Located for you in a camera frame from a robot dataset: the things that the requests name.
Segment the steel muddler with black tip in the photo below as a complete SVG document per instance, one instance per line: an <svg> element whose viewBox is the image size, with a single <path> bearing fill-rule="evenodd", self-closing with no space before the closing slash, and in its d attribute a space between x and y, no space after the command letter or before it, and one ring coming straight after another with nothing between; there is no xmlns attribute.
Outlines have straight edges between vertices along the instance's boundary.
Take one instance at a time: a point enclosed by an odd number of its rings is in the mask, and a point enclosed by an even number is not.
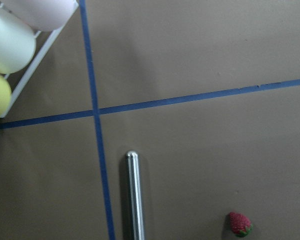
<svg viewBox="0 0 300 240"><path fill-rule="evenodd" d="M145 240L146 234L139 154L134 150L129 150L126 153L126 162L128 171L132 236L134 240Z"/></svg>

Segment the red strawberry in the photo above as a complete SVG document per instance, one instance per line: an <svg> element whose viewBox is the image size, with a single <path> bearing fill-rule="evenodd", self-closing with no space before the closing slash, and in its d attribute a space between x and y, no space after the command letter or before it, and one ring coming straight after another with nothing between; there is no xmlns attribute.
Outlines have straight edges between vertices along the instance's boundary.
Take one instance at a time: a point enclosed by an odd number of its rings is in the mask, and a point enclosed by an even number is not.
<svg viewBox="0 0 300 240"><path fill-rule="evenodd" d="M239 238L246 237L253 229L253 224L243 214L237 212L229 213L229 222L231 231Z"/></svg>

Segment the pink cup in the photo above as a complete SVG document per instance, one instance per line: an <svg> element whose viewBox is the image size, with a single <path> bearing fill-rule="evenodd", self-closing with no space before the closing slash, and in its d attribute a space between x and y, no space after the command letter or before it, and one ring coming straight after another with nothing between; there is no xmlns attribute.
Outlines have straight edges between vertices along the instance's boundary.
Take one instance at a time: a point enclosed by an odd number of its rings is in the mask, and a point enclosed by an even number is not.
<svg viewBox="0 0 300 240"><path fill-rule="evenodd" d="M3 0L12 14L42 32L64 26L78 6L75 0Z"/></svg>

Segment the white cup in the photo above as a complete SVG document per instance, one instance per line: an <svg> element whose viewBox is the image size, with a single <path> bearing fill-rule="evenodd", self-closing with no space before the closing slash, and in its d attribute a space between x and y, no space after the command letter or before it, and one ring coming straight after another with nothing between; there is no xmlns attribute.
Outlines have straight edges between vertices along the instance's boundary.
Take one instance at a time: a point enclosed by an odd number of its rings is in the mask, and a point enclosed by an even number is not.
<svg viewBox="0 0 300 240"><path fill-rule="evenodd" d="M0 8L0 74L20 71L28 65L35 51L33 30L19 18Z"/></svg>

